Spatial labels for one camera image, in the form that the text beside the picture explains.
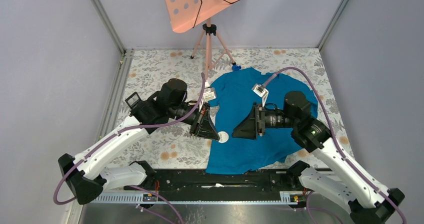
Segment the round white pin badge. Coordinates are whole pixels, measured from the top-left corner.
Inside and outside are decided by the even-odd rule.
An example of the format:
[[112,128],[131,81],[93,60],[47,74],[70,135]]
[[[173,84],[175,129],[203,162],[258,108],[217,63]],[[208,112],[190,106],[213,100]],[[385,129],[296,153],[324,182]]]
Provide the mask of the round white pin badge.
[[226,133],[225,131],[220,131],[218,135],[219,135],[219,140],[218,140],[219,143],[226,143],[230,137],[228,133]]

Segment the blue t-shirt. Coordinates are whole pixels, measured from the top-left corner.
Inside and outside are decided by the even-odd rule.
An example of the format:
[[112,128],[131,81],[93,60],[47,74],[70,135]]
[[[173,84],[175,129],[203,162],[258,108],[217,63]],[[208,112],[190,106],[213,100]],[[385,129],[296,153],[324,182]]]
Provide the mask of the blue t-shirt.
[[[252,91],[255,84],[264,83],[270,73],[262,74],[254,68],[245,68],[223,74],[211,87],[216,98],[209,101],[217,107],[215,128],[231,135],[233,129],[249,114],[253,103],[261,103],[261,98]],[[289,91],[301,91],[312,103],[312,116],[317,117],[318,101],[303,82],[285,74],[279,74],[266,87],[269,90],[267,102],[282,108],[284,96]],[[284,162],[286,157],[301,149],[291,137],[291,129],[267,129],[263,137],[256,140],[229,137],[225,143],[213,141],[206,168],[211,174],[243,174],[277,161]]]

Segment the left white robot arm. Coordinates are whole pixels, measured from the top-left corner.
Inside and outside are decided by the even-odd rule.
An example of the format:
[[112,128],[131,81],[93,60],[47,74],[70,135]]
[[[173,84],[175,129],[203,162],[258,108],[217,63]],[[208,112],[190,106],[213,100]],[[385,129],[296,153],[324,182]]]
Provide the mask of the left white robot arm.
[[130,113],[118,127],[88,149],[74,156],[66,153],[58,159],[63,177],[54,192],[54,202],[61,204],[57,196],[63,183],[81,205],[92,202],[105,190],[128,185],[153,187],[155,176],[145,162],[114,168],[108,168],[108,164],[158,128],[185,123],[190,126],[191,136],[218,141],[220,135],[211,120],[208,103],[216,98],[215,89],[203,80],[198,100],[187,101],[187,88],[186,82],[173,78],[145,100],[137,92],[126,98]]

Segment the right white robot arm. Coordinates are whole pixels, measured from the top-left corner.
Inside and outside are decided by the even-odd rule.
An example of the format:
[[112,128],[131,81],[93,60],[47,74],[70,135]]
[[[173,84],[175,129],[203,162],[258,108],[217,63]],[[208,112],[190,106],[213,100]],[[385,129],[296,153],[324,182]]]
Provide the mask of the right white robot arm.
[[232,136],[256,139],[268,128],[292,129],[290,135],[295,143],[325,163],[340,180],[321,176],[307,163],[298,161],[288,169],[288,186],[321,194],[342,207],[354,223],[385,223],[399,209],[404,193],[380,183],[339,147],[327,126],[312,116],[311,107],[300,91],[288,92],[282,109],[254,103]]

